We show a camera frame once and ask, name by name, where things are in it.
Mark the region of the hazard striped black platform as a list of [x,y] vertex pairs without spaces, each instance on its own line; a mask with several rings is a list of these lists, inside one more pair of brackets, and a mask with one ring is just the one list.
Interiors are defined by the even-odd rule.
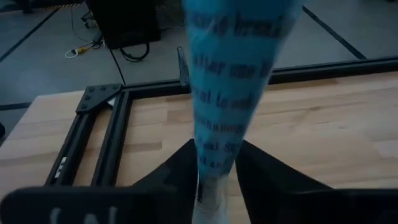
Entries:
[[0,12],[80,4],[85,0],[0,0]]

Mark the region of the black equipment box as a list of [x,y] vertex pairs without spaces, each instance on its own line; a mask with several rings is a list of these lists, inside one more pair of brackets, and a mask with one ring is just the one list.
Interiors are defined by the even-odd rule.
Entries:
[[157,42],[155,0],[85,0],[109,49]]

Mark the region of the light blue cereal box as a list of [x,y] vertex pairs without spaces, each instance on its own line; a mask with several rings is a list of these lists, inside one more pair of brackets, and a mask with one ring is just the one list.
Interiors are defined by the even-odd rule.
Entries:
[[304,0],[183,0],[198,180],[193,224],[229,224],[228,176]]

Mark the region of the white and yellow plug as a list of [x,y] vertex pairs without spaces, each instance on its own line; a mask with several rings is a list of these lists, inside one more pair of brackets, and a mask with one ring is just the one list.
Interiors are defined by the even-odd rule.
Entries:
[[100,49],[102,46],[104,46],[104,40],[100,40],[97,42],[91,41],[91,42],[83,44],[82,46],[79,46],[75,49],[69,50],[68,52],[65,53],[65,58],[67,58],[67,59],[75,58],[75,57],[87,52],[88,50]]

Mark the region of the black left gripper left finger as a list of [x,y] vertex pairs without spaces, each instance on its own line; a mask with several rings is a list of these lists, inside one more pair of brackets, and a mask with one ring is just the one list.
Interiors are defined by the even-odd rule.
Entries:
[[197,152],[193,139],[188,140],[165,162],[137,181],[133,188],[150,194],[172,194],[188,200],[197,189]]

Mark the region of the black aluminium table frame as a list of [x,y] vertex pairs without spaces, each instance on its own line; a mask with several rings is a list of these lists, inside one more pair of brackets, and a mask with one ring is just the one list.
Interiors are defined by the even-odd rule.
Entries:
[[[114,185],[132,102],[142,98],[189,93],[189,71],[183,56],[178,58],[178,66],[180,77],[177,80],[141,85],[110,84],[87,87],[45,184],[73,184],[96,117],[109,100],[114,100],[111,117],[91,180],[91,184],[94,186]],[[392,71],[398,71],[398,56],[278,68],[273,71],[269,83],[275,85]]]

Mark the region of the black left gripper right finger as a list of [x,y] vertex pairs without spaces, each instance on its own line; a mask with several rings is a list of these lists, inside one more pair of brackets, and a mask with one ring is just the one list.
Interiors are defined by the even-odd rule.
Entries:
[[276,224],[282,197],[288,193],[330,189],[247,141],[235,165],[252,224]]

